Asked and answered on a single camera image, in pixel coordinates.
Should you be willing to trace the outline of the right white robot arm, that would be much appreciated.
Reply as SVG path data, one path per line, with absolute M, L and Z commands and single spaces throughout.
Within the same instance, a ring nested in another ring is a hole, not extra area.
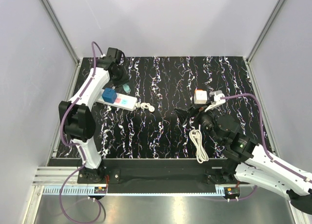
M 221 170 L 224 182 L 230 184 L 237 180 L 262 187 L 284 197 L 296 209 L 312 213 L 310 172 L 287 163 L 245 135 L 230 115 L 216 116 L 203 107 L 176 108 L 175 112 L 182 123 L 193 119 L 199 131 L 224 147 L 226 162 Z

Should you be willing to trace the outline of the white cube socket adapter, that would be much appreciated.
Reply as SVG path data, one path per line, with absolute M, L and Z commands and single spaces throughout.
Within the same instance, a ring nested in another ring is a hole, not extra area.
M 194 93 L 194 104 L 206 104 L 208 101 L 207 91 Z

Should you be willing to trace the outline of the blue cube socket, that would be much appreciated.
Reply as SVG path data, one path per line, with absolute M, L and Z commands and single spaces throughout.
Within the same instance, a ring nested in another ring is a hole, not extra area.
M 117 93 L 114 89 L 105 88 L 101 97 L 104 102 L 114 104 L 115 100 L 117 99 Z

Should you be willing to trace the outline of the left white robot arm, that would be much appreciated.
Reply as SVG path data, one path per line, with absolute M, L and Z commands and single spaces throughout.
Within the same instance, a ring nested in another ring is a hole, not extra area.
M 95 57 L 94 66 L 81 88 L 70 100 L 61 101 L 58 106 L 61 141 L 65 146 L 77 148 L 82 159 L 79 174 L 92 183 L 102 182 L 107 175 L 94 142 L 96 123 L 91 110 L 107 83 L 118 87 L 129 81 L 120 65 L 124 57 L 123 51 L 111 47 L 105 56 Z

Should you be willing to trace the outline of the teal small cube plug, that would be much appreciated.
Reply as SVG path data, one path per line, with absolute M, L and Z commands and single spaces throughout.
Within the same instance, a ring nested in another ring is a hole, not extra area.
M 123 87 L 123 90 L 126 93 L 130 93 L 131 92 L 131 88 L 130 88 L 130 86 L 128 84 L 123 84 L 122 87 Z

